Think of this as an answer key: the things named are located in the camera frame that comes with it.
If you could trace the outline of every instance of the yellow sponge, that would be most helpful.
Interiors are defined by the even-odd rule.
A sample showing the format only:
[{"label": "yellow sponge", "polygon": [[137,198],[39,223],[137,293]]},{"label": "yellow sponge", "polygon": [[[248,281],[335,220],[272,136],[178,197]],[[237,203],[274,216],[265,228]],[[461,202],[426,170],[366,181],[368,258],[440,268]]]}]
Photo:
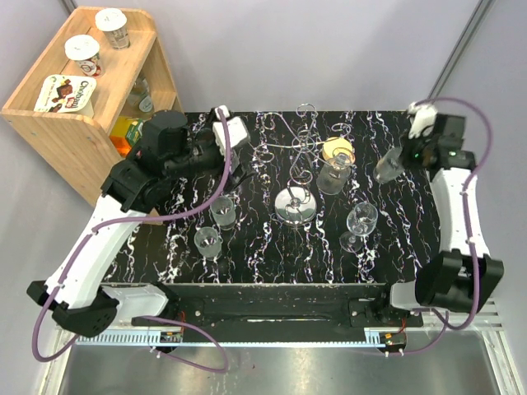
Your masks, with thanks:
[{"label": "yellow sponge", "polygon": [[[353,153],[354,151],[352,144],[348,140],[341,137],[331,137],[322,146],[322,157],[324,160],[328,160],[340,152],[350,155],[350,152]],[[351,155],[351,157],[352,163],[355,163],[355,156]]]}]

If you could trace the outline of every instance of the wooden shelf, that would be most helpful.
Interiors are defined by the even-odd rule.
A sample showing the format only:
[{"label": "wooden shelf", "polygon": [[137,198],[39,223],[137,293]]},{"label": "wooden shelf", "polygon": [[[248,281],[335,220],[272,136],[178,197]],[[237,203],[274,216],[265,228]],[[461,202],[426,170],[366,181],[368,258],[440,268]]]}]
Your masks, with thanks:
[{"label": "wooden shelf", "polygon": [[[151,87],[156,110],[181,109],[174,79],[152,17],[143,10],[122,9],[128,19],[130,47],[112,49],[96,29],[101,7],[78,7],[39,56],[2,108],[2,116],[92,206],[111,167],[121,160],[109,134],[126,97],[142,70]],[[66,58],[64,43],[74,35],[91,35],[100,44],[105,73],[97,78],[91,97],[93,118],[33,111],[44,79],[51,74],[82,75]]]}]

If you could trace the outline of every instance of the gray wall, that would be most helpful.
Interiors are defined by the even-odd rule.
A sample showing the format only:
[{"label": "gray wall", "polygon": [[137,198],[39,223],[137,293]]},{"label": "gray wall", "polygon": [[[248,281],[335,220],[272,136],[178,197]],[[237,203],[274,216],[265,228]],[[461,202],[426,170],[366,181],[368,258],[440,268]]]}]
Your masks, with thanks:
[{"label": "gray wall", "polygon": [[477,0],[77,0],[159,26],[186,111],[404,109],[428,96]]},{"label": "gray wall", "polygon": [[[9,60],[0,63],[0,105],[67,17],[55,1],[18,0],[2,6],[0,53]],[[0,133],[0,393],[28,395],[35,393],[44,365],[31,354],[38,309],[26,288],[63,261],[91,211],[3,119]],[[41,336],[43,352],[50,321]]]},{"label": "gray wall", "polygon": [[[495,128],[495,145],[478,181],[483,234],[506,274],[495,296],[521,375],[527,377],[527,2],[496,2],[442,92],[478,104]],[[483,152],[482,125],[469,119],[467,146]]]}]

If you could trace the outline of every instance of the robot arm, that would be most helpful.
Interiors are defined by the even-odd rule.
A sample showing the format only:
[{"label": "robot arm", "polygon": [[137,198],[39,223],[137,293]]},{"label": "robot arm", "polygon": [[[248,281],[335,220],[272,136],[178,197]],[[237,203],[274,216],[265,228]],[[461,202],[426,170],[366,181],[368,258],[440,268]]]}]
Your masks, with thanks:
[{"label": "robot arm", "polygon": [[[228,188],[235,188],[250,172],[237,160],[236,148],[249,140],[240,118],[232,117],[222,106],[231,139],[231,169]],[[173,295],[163,285],[112,288],[101,286],[103,276],[123,242],[141,221],[118,223],[100,229],[79,253],[68,276],[59,278],[73,251],[94,226],[116,218],[141,218],[170,194],[175,180],[193,177],[224,167],[225,132],[220,122],[202,128],[196,136],[188,134],[182,113],[161,111],[143,125],[141,140],[110,171],[102,185],[102,195],[72,251],[47,281],[33,281],[28,295],[40,305],[49,292],[59,287],[49,309],[62,328],[84,337],[94,337],[111,323],[130,323],[133,318],[158,316],[168,308]]]},{"label": "robot arm", "polygon": [[[394,284],[389,304],[396,309],[439,307],[468,313],[473,304],[473,262],[464,219],[463,187],[476,167],[463,151],[464,117],[439,114],[433,105],[410,105],[412,127],[402,138],[399,163],[406,170],[425,169],[441,223],[440,252],[417,272],[416,280]],[[491,259],[483,239],[476,204],[476,178],[466,191],[473,243],[479,264],[478,311],[503,276],[503,262]]]}]

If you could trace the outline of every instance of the black marble table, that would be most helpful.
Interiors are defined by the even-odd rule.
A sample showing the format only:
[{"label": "black marble table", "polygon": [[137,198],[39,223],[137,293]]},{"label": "black marble table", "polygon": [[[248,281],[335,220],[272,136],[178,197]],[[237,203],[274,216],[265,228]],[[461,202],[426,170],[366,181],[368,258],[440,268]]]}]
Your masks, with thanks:
[{"label": "black marble table", "polygon": [[[409,127],[402,112],[320,112],[315,122],[318,140],[338,136],[332,126],[352,128],[347,139],[355,148],[356,163],[343,191],[335,196],[320,193],[315,180],[310,190],[318,209],[315,219],[300,228],[282,224],[273,207],[289,178],[291,149],[269,147],[274,160],[255,155],[262,143],[291,144],[291,134],[281,119],[268,130],[265,113],[239,114],[250,131],[250,145],[241,152],[256,170],[231,196],[236,201],[236,227],[223,231],[222,255],[203,259],[194,246],[196,229],[215,226],[209,211],[168,226],[141,225],[121,248],[104,281],[118,283],[353,283],[409,281],[439,248],[439,220],[424,172],[406,173],[379,185],[372,177],[375,164]],[[206,114],[188,114],[193,132]],[[296,113],[283,113],[293,130],[310,123]],[[315,177],[322,162],[312,160]],[[181,179],[172,198],[161,210],[179,212],[196,207],[217,187],[210,176]],[[360,253],[343,251],[338,237],[346,231],[346,216],[358,202],[371,202],[379,210],[374,232]]]}]

